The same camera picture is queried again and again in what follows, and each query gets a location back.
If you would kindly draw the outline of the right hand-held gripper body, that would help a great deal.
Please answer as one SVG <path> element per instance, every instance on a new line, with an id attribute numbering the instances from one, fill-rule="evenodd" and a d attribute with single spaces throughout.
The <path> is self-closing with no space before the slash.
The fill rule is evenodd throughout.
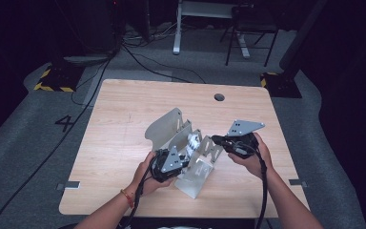
<path id="1" fill-rule="evenodd" d="M 232 154 L 243 159 L 253 156 L 258 150 L 258 141 L 254 136 L 254 131 L 264 127 L 263 122 L 235 120 L 225 135 L 231 140 L 228 143 L 233 147 Z"/>

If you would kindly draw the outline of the dark slanted pole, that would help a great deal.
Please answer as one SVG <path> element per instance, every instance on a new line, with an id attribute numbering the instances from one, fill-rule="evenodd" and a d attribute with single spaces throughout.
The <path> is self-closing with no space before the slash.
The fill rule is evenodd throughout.
<path id="1" fill-rule="evenodd" d="M 279 66 L 283 70 L 281 76 L 285 80 L 293 81 L 302 64 L 305 62 L 306 58 L 303 53 L 306 48 L 307 38 L 327 1 L 328 0 L 316 1 L 304 24 L 297 32 L 295 39 L 281 58 Z"/>

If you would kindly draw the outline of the black yellow striped stand base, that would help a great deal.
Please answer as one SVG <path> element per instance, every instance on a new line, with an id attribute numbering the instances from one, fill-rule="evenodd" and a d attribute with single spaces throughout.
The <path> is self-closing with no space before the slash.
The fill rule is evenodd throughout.
<path id="1" fill-rule="evenodd" d="M 56 68 L 49 65 L 40 76 L 34 89 L 48 92 L 75 92 L 84 71 L 84 67 Z"/>
<path id="2" fill-rule="evenodd" d="M 262 73 L 260 84 L 270 97 L 301 98 L 300 90 L 293 79 L 286 78 L 282 73 Z"/>

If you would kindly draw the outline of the person's right hand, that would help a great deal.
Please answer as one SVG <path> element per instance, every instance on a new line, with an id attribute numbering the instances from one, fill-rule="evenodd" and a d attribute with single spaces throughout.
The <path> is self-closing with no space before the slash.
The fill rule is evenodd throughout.
<path id="1" fill-rule="evenodd" d="M 272 174 L 275 173 L 275 169 L 271 160 L 270 150 L 258 133 L 254 133 L 254 136 L 258 141 L 258 150 L 260 156 L 265 163 L 265 167 L 267 168 L 266 175 L 267 177 L 270 177 Z M 228 153 L 228 157 L 234 163 L 244 166 L 254 176 L 262 178 L 262 165 L 258 156 L 250 156 L 249 158 L 243 159 L 239 156 Z"/>

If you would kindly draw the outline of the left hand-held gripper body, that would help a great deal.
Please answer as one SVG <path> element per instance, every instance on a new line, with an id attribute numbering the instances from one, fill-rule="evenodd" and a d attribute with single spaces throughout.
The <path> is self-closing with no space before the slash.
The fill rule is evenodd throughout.
<path id="1" fill-rule="evenodd" d="M 190 160 L 178 153 L 177 148 L 159 149 L 150 165 L 152 178 L 162 183 L 169 178 L 179 176 L 189 165 Z"/>

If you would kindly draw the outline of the black chair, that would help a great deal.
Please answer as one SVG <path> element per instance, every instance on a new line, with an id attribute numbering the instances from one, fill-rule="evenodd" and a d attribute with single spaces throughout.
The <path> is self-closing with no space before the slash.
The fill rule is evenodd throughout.
<path id="1" fill-rule="evenodd" d="M 228 52 L 225 60 L 225 65 L 229 64 L 232 49 L 246 49 L 248 45 L 245 41 L 238 42 L 234 45 L 234 39 L 240 35 L 245 34 L 258 34 L 259 37 L 254 41 L 253 47 L 258 49 L 258 42 L 266 35 L 271 34 L 273 36 L 271 44 L 267 47 L 260 47 L 261 50 L 267 50 L 267 56 L 264 62 L 264 67 L 267 66 L 279 28 L 266 6 L 253 3 L 240 3 L 231 9 L 231 21 L 220 40 L 223 40 L 227 34 L 230 35 Z"/>

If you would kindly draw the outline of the white desk frame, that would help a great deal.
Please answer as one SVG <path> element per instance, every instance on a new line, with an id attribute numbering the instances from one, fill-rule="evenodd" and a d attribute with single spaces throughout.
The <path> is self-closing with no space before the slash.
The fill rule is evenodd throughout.
<path id="1" fill-rule="evenodd" d="M 180 44 L 182 36 L 181 25 L 184 16 L 230 19 L 232 17 L 231 10 L 233 6 L 234 4 L 223 4 L 195 0 L 178 0 L 173 54 L 180 54 Z"/>

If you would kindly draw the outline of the dark cabinet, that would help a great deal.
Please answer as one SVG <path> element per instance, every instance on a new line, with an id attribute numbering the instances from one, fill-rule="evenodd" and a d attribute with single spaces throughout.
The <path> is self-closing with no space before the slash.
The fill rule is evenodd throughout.
<path id="1" fill-rule="evenodd" d="M 119 51 L 112 0 L 70 0 L 77 32 L 85 50 L 97 54 Z"/>

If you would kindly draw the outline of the person's left hand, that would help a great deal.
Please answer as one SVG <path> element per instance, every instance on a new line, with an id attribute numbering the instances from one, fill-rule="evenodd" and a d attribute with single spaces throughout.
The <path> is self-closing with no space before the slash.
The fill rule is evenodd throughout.
<path id="1" fill-rule="evenodd" d="M 141 196 L 149 195 L 159 188 L 168 187 L 173 182 L 172 178 L 169 178 L 168 180 L 163 182 L 159 182 L 150 177 L 147 169 L 149 168 L 150 162 L 153 160 L 154 157 L 155 152 L 149 152 L 146 158 L 139 163 L 137 169 L 135 170 L 131 186 L 134 190 L 136 190 L 138 185 L 142 183 L 143 191 L 141 193 Z"/>

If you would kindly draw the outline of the white black patterned sock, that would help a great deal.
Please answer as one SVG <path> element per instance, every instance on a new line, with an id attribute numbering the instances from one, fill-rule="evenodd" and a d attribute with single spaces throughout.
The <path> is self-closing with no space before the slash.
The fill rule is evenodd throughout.
<path id="1" fill-rule="evenodd" d="M 189 134 L 188 143 L 186 145 L 186 152 L 188 156 L 192 156 L 193 153 L 199 148 L 201 140 L 198 134 Z"/>

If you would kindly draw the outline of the grey metal expandable rack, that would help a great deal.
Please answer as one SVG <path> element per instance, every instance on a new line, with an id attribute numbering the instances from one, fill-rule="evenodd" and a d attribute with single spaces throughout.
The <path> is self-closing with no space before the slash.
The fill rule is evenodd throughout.
<path id="1" fill-rule="evenodd" d="M 201 140 L 199 148 L 188 156 L 186 145 L 189 134 L 198 134 Z M 190 160 L 189 165 L 176 177 L 175 187 L 191 198 L 197 198 L 208 176 L 214 169 L 223 148 L 214 144 L 212 139 L 192 128 L 190 120 L 183 121 L 182 112 L 174 108 L 152 123 L 145 133 L 145 138 L 152 142 L 152 149 L 177 148 L 181 155 Z"/>

